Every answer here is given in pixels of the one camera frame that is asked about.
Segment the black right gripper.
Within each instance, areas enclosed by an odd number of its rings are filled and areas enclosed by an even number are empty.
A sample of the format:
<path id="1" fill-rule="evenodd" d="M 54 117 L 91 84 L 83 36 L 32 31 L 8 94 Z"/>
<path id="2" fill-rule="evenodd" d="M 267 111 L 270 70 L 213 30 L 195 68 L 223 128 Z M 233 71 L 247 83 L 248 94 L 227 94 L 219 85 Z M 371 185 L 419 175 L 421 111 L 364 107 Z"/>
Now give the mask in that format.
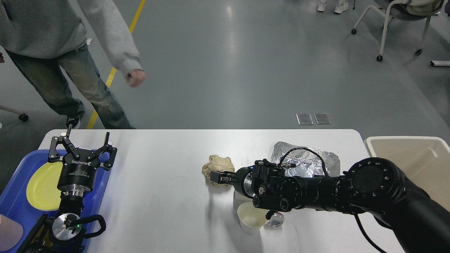
<path id="1" fill-rule="evenodd" d="M 240 168 L 236 173 L 232 171 L 211 171 L 210 182 L 233 185 L 238 194 L 244 197 L 252 197 L 252 172 L 248 167 Z"/>

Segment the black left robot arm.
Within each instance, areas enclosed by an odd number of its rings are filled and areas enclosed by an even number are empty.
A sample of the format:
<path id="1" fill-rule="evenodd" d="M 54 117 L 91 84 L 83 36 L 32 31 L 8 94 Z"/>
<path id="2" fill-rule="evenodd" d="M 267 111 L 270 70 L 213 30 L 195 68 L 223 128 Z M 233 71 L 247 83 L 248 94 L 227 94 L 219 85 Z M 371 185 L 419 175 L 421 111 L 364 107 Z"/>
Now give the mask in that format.
<path id="1" fill-rule="evenodd" d="M 101 215 L 82 217 L 82 212 L 86 195 L 94 190 L 98 169 L 109 171 L 113 167 L 117 148 L 109 143 L 109 132 L 96 150 L 76 147 L 69 139 L 71 130 L 69 125 L 64 136 L 52 138 L 48 154 L 48 162 L 62 162 L 58 211 L 53 217 L 43 214 L 37 220 L 18 253 L 82 253 L 84 240 L 106 230 Z"/>

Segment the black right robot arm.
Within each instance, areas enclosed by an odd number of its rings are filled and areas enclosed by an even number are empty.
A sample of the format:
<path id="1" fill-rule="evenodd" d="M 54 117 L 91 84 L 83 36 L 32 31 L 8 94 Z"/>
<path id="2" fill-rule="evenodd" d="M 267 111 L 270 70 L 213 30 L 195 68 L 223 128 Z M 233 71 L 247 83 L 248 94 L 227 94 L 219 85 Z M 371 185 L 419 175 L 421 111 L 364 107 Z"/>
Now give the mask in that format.
<path id="1" fill-rule="evenodd" d="M 343 175 L 331 177 L 319 156 L 324 175 L 285 175 L 294 163 L 257 160 L 237 172 L 212 171 L 210 180 L 232 185 L 239 194 L 251 198 L 255 208 L 275 212 L 310 208 L 317 211 L 353 215 L 365 239 L 378 247 L 362 227 L 359 214 L 368 212 L 379 225 L 391 229 L 407 253 L 448 253 L 450 215 L 429 194 L 407 178 L 393 162 L 370 157 L 356 162 Z"/>

